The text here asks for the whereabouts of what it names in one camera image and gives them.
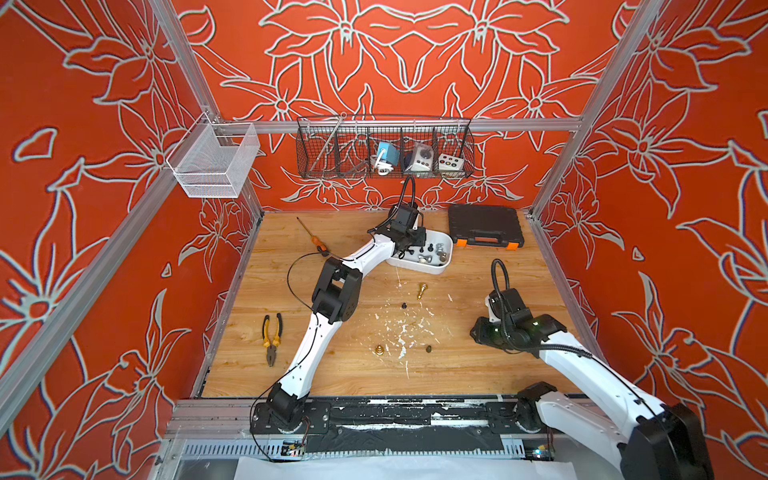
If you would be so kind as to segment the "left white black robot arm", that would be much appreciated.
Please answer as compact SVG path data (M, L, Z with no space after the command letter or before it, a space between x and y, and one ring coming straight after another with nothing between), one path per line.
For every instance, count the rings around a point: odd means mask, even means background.
M301 423L322 357L335 333L353 316L365 277L388 259L426 241L418 207L411 202L393 207L369 234L371 240L359 250L345 257L330 256L323 265L312 293L307 331L288 370L266 397L266 407L281 429L292 430Z

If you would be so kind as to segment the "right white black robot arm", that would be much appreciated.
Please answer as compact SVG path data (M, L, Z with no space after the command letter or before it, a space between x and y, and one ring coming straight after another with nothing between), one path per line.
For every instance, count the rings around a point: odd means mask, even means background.
M563 374L593 403L575 403L546 382L520 391L513 420L527 433L558 430L613 465L625 479L712 479L699 418L631 384L584 349L548 314L533 316L512 288L493 290L470 331L480 344L529 353Z

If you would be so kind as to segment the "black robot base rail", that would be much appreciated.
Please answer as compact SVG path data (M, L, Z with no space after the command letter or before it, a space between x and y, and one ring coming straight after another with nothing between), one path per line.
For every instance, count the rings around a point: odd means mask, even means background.
M265 402L251 408L249 431L274 459L455 455L549 461L563 434L535 433L514 421L517 400L496 396L311 397L292 427Z

